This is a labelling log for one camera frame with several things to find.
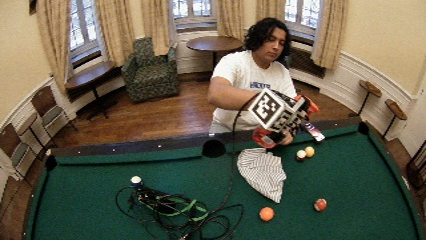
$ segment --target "green armchair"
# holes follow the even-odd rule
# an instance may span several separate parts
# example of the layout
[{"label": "green armchair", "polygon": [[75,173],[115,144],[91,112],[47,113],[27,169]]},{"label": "green armchair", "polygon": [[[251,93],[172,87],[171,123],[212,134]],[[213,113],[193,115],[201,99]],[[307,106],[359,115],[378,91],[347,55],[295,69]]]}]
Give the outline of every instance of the green armchair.
[{"label": "green armchair", "polygon": [[175,48],[168,55],[155,56],[152,38],[134,43],[134,53],[124,62],[122,73],[134,102],[164,98],[180,93]]}]

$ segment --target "dark hair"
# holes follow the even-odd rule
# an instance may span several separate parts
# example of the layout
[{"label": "dark hair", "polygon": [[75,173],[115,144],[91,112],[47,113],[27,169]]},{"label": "dark hair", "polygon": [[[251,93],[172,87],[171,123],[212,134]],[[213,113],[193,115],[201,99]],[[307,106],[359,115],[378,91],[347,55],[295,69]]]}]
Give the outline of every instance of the dark hair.
[{"label": "dark hair", "polygon": [[249,28],[248,35],[245,35],[244,44],[248,50],[256,51],[271,38],[276,28],[283,29],[287,33],[284,50],[277,58],[277,61],[283,61],[285,56],[291,55],[292,37],[285,23],[277,18],[264,18]]}]

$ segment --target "curtain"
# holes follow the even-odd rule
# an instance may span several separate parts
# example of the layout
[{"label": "curtain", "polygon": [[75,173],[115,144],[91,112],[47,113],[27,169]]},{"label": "curtain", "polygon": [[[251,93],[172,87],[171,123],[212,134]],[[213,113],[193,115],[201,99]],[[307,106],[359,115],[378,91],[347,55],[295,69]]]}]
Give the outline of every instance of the curtain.
[{"label": "curtain", "polygon": [[152,37],[155,54],[165,55],[176,43],[176,26],[172,0],[143,1],[144,29]]},{"label": "curtain", "polygon": [[217,1],[217,33],[220,36],[235,37],[244,41],[243,33],[243,0]]},{"label": "curtain", "polygon": [[135,33],[130,13],[130,2],[96,0],[98,19],[102,26],[110,60],[122,66],[134,52]]},{"label": "curtain", "polygon": [[259,0],[256,5],[256,19],[273,17],[285,21],[285,2],[287,0]]},{"label": "curtain", "polygon": [[336,68],[340,58],[347,9],[348,0],[323,1],[320,24],[311,58],[319,66],[329,69]]},{"label": "curtain", "polygon": [[70,0],[39,0],[38,22],[54,79],[66,93],[70,66]]}]

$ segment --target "white cloth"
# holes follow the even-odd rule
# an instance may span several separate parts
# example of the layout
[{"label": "white cloth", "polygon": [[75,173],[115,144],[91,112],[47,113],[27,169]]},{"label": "white cloth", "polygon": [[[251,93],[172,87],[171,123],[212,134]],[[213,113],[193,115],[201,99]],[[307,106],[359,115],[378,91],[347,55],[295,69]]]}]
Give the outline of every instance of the white cloth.
[{"label": "white cloth", "polygon": [[[264,88],[269,88],[289,97],[297,95],[289,70],[279,62],[273,62],[268,69],[260,68],[249,50],[224,56],[215,68],[213,77],[228,79],[232,86],[241,89],[261,92]],[[213,113],[213,121],[232,129],[237,112],[217,108]],[[248,111],[244,111],[236,130],[251,130],[257,126],[256,118]]]},{"label": "white cloth", "polygon": [[239,156],[239,171],[251,186],[276,203],[280,203],[284,180],[281,158],[267,153],[265,148],[247,149]]}]

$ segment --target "striped cloth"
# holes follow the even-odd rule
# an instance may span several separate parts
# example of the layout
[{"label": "striped cloth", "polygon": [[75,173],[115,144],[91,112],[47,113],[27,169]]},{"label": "striped cloth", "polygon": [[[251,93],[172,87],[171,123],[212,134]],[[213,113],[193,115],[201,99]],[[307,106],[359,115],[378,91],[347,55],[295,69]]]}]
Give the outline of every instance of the striped cloth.
[{"label": "striped cloth", "polygon": [[265,148],[245,149],[240,153],[237,166],[251,186],[265,197],[280,203],[287,179],[281,158],[267,153]]}]

